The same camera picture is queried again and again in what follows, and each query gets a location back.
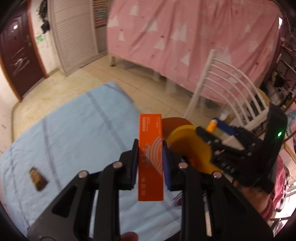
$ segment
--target dark stripe on cloth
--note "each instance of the dark stripe on cloth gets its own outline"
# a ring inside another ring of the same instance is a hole
[[[87,92],[86,93],[87,96],[90,98],[94,108],[96,109],[96,111],[99,113],[99,115],[102,117],[102,119],[104,120],[107,128],[109,129],[109,131],[111,132],[111,135],[113,136],[113,138],[115,139],[115,141],[117,142],[117,144],[119,145],[120,149],[122,151],[126,151],[127,148],[124,144],[124,142],[122,141],[122,139],[120,138],[119,134],[116,132],[114,126],[112,125],[111,121],[109,120],[108,116],[106,115],[106,113],[102,110],[102,108],[99,106],[98,102],[96,101],[95,97],[93,96],[93,94],[91,92]]]
[[[15,195],[17,196],[17,200],[18,200],[18,203],[19,203],[19,208],[20,208],[20,213],[23,217],[23,219],[25,220],[26,224],[28,225],[28,227],[30,227],[29,225],[29,222],[24,214],[24,210],[22,208],[22,203],[21,203],[21,200],[20,200],[20,196],[18,194],[18,191],[17,191],[17,183],[16,183],[16,180],[15,180],[15,167],[14,167],[14,163],[13,163],[13,155],[12,155],[12,146],[10,146],[9,148],[9,153],[10,153],[10,165],[11,165],[11,175],[12,175],[12,180],[13,180],[13,187],[15,189]]]
[[[57,185],[57,189],[59,192],[62,190],[61,182],[57,175],[57,170],[54,165],[54,158],[52,154],[52,149],[49,145],[49,139],[48,139],[48,133],[47,133],[47,120],[46,117],[44,117],[41,121],[42,129],[43,129],[43,135],[44,135],[44,144],[45,144],[45,152],[47,156],[47,161],[49,162],[50,170],[52,171],[52,175],[54,176],[55,183]]]
[[[119,87],[113,87],[113,86],[111,86],[111,85],[109,85],[109,84],[103,84],[103,85],[106,86],[106,87],[109,88],[109,89],[113,89],[113,90],[115,90],[116,92],[118,92],[118,93],[124,95],[124,96],[127,97],[131,102],[133,102],[133,100],[131,99],[131,97],[129,97],[129,95],[128,95],[127,93],[125,93],[122,89],[120,89]]]

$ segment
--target dark brown door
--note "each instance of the dark brown door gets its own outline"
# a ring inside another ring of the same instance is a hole
[[[7,74],[23,96],[44,74],[38,63],[29,32],[27,2],[11,15],[0,35],[0,54]]]

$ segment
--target yellow container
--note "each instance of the yellow container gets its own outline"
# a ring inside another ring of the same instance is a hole
[[[199,172],[212,174],[221,171],[210,160],[212,149],[196,133],[193,125],[180,126],[166,139],[170,149],[181,156],[187,156],[190,164]]]

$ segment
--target door handle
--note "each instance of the door handle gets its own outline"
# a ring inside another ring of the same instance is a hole
[[[26,40],[27,44],[29,47],[32,46],[32,43],[31,43],[31,39],[30,39],[30,35],[27,34],[27,40]]]

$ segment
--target person's hand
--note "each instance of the person's hand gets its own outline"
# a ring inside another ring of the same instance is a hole
[[[121,241],[138,241],[139,237],[134,232],[127,232],[120,236]]]

